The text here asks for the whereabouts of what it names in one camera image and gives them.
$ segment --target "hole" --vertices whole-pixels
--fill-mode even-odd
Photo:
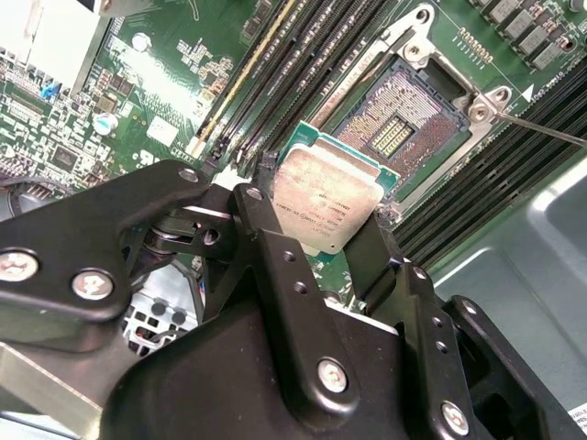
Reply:
[[[437,348],[440,353],[444,353],[445,355],[449,352],[447,346],[445,346],[442,342],[437,341]]]
[[[563,49],[565,52],[570,52],[570,51],[572,51],[573,49],[575,49],[575,42],[574,42],[572,39],[570,39],[570,40],[569,40],[569,41],[567,41],[567,43],[566,43],[566,44],[565,44],[565,45],[562,47],[562,49]]]
[[[132,342],[132,341],[130,341],[130,342],[128,343],[128,348],[130,348],[130,351],[132,351],[132,352],[134,352],[134,353],[137,353],[137,350],[138,350],[138,344],[137,344],[136,342]]]
[[[247,194],[253,199],[263,200],[263,194],[257,188],[247,188]]]
[[[497,95],[495,96],[495,98],[497,99],[497,101],[499,101],[500,103],[502,103],[503,101],[507,101],[507,98],[509,98],[509,97],[510,97],[510,94],[505,89],[500,90],[497,93]]]
[[[295,255],[286,250],[285,252],[283,252],[283,259],[285,261],[289,261],[290,263],[293,263],[295,261]]]
[[[308,293],[307,287],[305,287],[305,284],[300,281],[293,285],[293,290],[301,295],[306,295]]]
[[[215,229],[208,229],[205,231],[204,236],[202,237],[202,241],[206,246],[212,246],[215,242],[218,241],[220,234]]]
[[[151,332],[145,327],[137,327],[135,334],[142,339],[147,339],[148,341],[150,341],[155,336],[155,332]]]
[[[418,13],[415,15],[415,19],[418,20],[420,23],[426,23],[429,18],[430,18],[430,13],[428,11],[426,11],[425,9],[418,11]]]

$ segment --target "blue component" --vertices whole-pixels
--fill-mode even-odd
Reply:
[[[40,97],[43,99],[50,99],[52,96],[55,96],[61,90],[61,84],[58,82],[52,82],[51,84],[47,84],[40,89]]]

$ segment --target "white label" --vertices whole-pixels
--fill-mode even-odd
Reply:
[[[572,420],[574,420],[583,430],[585,435],[587,435],[587,403],[578,406],[574,410],[570,410],[569,415],[572,417]]]
[[[147,136],[151,139],[158,140],[165,147],[170,147],[175,140],[179,130],[169,122],[155,116],[147,130]]]

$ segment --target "surface-mount component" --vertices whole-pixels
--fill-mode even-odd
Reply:
[[[525,9],[515,16],[504,32],[510,39],[518,39],[530,27],[534,18]]]
[[[489,13],[495,23],[503,23],[514,12],[519,4],[518,0],[501,0]]]
[[[549,66],[551,62],[553,62],[560,54],[562,53],[562,49],[556,43],[550,43],[548,46],[542,50],[533,60],[532,64],[537,69],[545,69]]]
[[[548,38],[548,32],[543,27],[535,27],[518,46],[526,55],[538,49]]]
[[[395,60],[335,130],[337,139],[400,174],[396,188],[469,122],[402,60]]]
[[[77,160],[77,154],[69,151],[64,147],[57,147],[50,162],[64,171],[72,172]]]

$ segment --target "integrated circuit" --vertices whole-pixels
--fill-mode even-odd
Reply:
[[[72,172],[73,167],[75,167],[75,162],[77,162],[77,159],[77,154],[69,151],[64,147],[58,146],[55,149],[55,153],[53,154],[53,157],[51,158],[50,162],[64,171]]]

